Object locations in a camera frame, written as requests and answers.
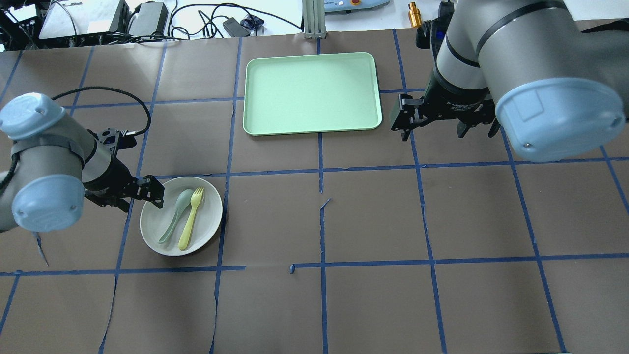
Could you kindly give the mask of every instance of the robotic arm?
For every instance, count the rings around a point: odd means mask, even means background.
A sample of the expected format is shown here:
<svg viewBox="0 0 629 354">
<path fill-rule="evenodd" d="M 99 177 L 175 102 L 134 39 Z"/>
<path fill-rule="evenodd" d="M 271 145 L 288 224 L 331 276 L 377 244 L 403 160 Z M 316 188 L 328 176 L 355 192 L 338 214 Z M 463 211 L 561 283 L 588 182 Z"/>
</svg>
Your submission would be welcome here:
<svg viewBox="0 0 629 354">
<path fill-rule="evenodd" d="M 81 217 L 83 197 L 129 210 L 124 198 L 163 205 L 153 176 L 133 177 L 116 158 L 122 134 L 81 127 L 49 97 L 28 93 L 0 111 L 0 129 L 14 141 L 12 167 L 0 174 L 0 231 L 65 229 Z"/>
<path fill-rule="evenodd" d="M 629 19 L 585 32 L 563 1 L 442 3 L 418 30 L 417 46 L 435 58 L 424 96 L 399 95 L 391 129 L 406 140 L 416 127 L 458 119 L 459 137 L 481 123 L 492 124 L 491 137 L 502 125 L 514 151 L 535 162 L 607 143 L 629 115 Z"/>
</svg>

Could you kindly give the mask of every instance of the yellow fork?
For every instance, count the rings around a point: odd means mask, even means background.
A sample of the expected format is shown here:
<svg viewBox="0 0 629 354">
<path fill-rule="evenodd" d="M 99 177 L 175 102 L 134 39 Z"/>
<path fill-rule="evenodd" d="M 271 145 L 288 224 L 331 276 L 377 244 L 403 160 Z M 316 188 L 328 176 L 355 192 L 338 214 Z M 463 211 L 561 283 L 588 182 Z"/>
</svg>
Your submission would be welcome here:
<svg viewBox="0 0 629 354">
<path fill-rule="evenodd" d="M 190 235 L 192 234 L 192 225 L 194 225 L 194 218 L 196 216 L 196 210 L 201 204 L 201 199 L 203 198 L 203 187 L 197 188 L 192 197 L 190 198 L 190 204 L 192 205 L 192 210 L 190 210 L 190 216 L 188 217 L 188 221 L 186 222 L 186 226 L 184 227 L 184 232 L 181 233 L 181 238 L 179 239 L 179 249 L 184 250 L 188 247 L 190 243 Z"/>
</svg>

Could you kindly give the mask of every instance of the round plate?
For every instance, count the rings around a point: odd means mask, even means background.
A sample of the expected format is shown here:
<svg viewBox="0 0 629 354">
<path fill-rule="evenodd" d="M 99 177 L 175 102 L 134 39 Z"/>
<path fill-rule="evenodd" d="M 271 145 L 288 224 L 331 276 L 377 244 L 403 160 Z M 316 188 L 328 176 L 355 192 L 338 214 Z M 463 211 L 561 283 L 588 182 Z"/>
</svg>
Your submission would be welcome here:
<svg viewBox="0 0 629 354">
<path fill-rule="evenodd" d="M 175 231 L 168 242 L 159 244 L 157 241 L 164 235 L 166 228 L 170 225 L 172 217 L 175 215 L 175 201 L 177 197 L 186 189 L 195 190 L 203 187 L 203 200 L 197 209 L 192 235 L 188 248 L 181 251 L 178 247 L 179 238 L 184 230 L 191 207 L 181 215 Z M 218 226 L 221 224 L 223 215 L 223 201 L 214 186 L 201 178 L 179 177 L 164 183 L 164 207 L 159 209 L 150 202 L 146 202 L 140 214 L 140 232 L 144 242 L 157 253 L 166 256 L 182 256 L 196 251 L 214 236 Z"/>
</svg>

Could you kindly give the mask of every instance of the brass cylinder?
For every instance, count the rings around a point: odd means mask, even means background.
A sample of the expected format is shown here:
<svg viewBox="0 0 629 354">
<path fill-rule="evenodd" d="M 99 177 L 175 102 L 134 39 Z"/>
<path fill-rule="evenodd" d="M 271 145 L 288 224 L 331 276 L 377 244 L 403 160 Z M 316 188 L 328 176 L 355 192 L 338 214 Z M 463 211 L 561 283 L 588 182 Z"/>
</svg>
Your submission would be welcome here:
<svg viewBox="0 0 629 354">
<path fill-rule="evenodd" d="M 408 4 L 408 19 L 411 20 L 411 27 L 421 27 L 421 14 L 415 3 Z"/>
</svg>

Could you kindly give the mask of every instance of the light green rectangular tray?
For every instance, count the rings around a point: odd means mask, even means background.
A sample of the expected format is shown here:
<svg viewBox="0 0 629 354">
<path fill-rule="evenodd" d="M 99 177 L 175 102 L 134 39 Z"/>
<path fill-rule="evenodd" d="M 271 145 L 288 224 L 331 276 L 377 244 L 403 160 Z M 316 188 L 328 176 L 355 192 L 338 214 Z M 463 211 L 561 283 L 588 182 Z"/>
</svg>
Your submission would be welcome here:
<svg viewBox="0 0 629 354">
<path fill-rule="evenodd" d="M 381 122 L 369 53 L 259 58 L 247 65 L 243 128 L 251 135 L 367 130 Z"/>
</svg>

